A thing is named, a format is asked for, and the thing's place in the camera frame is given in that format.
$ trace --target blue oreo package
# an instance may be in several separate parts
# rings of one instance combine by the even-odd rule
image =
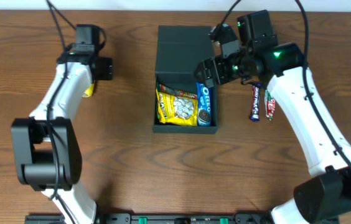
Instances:
[[[212,98],[212,89],[207,88],[202,83],[196,83],[198,90],[198,126],[207,127],[212,123],[212,112],[210,100]]]

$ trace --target box lid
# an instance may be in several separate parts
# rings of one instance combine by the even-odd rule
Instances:
[[[156,74],[194,73],[202,60],[214,56],[209,26],[159,26]]]

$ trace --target wood grain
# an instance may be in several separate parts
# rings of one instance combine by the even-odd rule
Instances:
[[[218,90],[216,135],[153,134],[157,26],[215,25],[222,12],[65,11],[74,23],[105,29],[101,54],[115,78],[83,99],[73,123],[83,154],[82,182],[105,212],[233,213],[267,210],[309,179],[301,147],[280,108],[272,123],[247,117],[251,88]],[[230,24],[243,13],[233,13]],[[272,12],[279,42],[303,41],[295,12]],[[309,13],[310,68],[322,98],[351,143],[351,13]],[[64,23],[67,42],[74,33]],[[0,11],[0,223],[56,213],[18,183],[10,125],[37,106],[55,73],[59,37],[47,11]],[[351,213],[341,217],[351,223]]]

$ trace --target dark green box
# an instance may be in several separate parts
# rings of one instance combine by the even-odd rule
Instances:
[[[156,82],[176,90],[197,93],[194,71],[199,62],[214,56],[213,44],[208,37],[210,30],[211,27],[207,26],[159,26]],[[218,129],[216,86],[212,89],[210,104],[212,125],[188,127],[160,123],[156,99],[153,132],[214,134]]]

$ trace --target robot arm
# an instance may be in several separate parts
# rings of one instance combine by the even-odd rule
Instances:
[[[90,66],[80,62],[68,62],[68,76],[62,85],[57,96],[54,99],[52,107],[52,119],[69,118],[74,119],[77,108],[82,100],[83,93],[93,83]],[[58,88],[59,83],[64,78],[65,64],[57,65],[57,74],[52,82],[44,99],[38,107],[29,115],[36,120],[46,120],[47,105],[50,102],[54,91]]]
[[[79,183],[82,155],[72,120],[84,92],[98,80],[112,79],[111,59],[98,56],[103,46],[99,40],[100,32],[102,29],[97,26],[77,25],[73,52],[66,53],[66,60],[63,54],[58,58],[54,81],[44,99],[29,118],[15,119],[11,128],[19,181],[50,197],[56,177],[53,154],[51,151],[36,151],[34,144],[50,141],[46,126],[47,107],[54,97],[50,122],[55,133],[60,178],[59,197],[53,201],[63,213],[65,223],[94,223],[96,218],[96,203]]]
[[[217,26],[213,41],[222,54],[201,62],[197,80],[207,86],[226,84],[237,78],[244,85],[257,76],[284,111],[304,151],[311,180],[294,189],[294,198],[271,211],[273,222],[316,223],[351,211],[351,169],[335,150],[316,116],[302,79],[303,55],[296,44],[278,45],[267,11],[237,19],[243,47],[229,26]],[[325,125],[336,138],[348,161],[351,145],[334,123],[306,70],[307,87]]]
[[[304,151],[311,177],[324,174],[325,168],[329,166],[333,166],[334,169],[346,167],[347,164],[340,155],[335,154],[334,146],[306,99],[301,75],[302,67],[286,70],[283,73],[284,75],[280,77],[275,75],[269,81],[267,89],[288,118]],[[315,87],[309,69],[307,70],[307,80],[319,112],[351,162],[351,145],[345,140],[329,114]]]

